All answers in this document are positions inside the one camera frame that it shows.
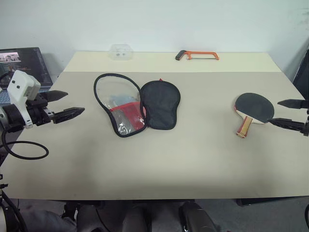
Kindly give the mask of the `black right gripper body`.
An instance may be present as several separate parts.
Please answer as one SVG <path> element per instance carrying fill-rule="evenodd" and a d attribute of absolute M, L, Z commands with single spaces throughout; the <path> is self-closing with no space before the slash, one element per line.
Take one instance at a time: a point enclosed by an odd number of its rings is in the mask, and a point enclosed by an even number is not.
<path fill-rule="evenodd" d="M 302 133 L 304 136 L 308 136 L 309 135 L 309 109 L 307 110 L 307 121 L 305 122 L 304 126 L 302 127 L 300 133 Z"/>

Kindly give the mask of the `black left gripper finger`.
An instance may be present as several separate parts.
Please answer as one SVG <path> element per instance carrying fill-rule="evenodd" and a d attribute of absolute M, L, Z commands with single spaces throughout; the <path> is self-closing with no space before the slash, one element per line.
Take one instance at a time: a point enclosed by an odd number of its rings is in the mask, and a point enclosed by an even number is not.
<path fill-rule="evenodd" d="M 54 116 L 52 117 L 52 121 L 54 124 L 58 124 L 58 123 L 71 120 L 79 116 L 84 110 L 85 108 L 83 107 L 71 107 L 71 108 L 65 109 L 61 112 L 54 113 Z"/>
<path fill-rule="evenodd" d="M 68 95 L 67 92 L 60 91 L 60 90 L 51 90 L 45 93 L 45 99 L 48 102 L 58 101 Z"/>

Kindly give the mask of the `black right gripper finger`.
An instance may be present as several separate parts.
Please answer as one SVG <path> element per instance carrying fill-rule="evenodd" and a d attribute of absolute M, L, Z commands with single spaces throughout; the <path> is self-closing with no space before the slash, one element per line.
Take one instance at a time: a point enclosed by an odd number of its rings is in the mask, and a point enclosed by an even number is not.
<path fill-rule="evenodd" d="M 293 109 L 308 109 L 309 101 L 308 100 L 295 100 L 295 99 L 287 99 L 278 102 L 279 105 L 293 108 Z"/>
<path fill-rule="evenodd" d="M 299 132 L 303 131 L 305 128 L 304 123 L 292 121 L 291 119 L 285 119 L 285 118 L 271 118 L 268 119 L 268 122 L 280 128 Z"/>

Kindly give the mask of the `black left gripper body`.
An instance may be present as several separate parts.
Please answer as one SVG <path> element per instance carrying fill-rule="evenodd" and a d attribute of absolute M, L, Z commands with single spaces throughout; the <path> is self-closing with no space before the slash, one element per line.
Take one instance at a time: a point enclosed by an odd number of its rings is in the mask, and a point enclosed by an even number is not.
<path fill-rule="evenodd" d="M 47 108 L 48 102 L 48 93 L 38 93 L 35 99 L 26 101 L 27 111 L 34 125 L 41 126 L 53 119 L 54 113 Z"/>

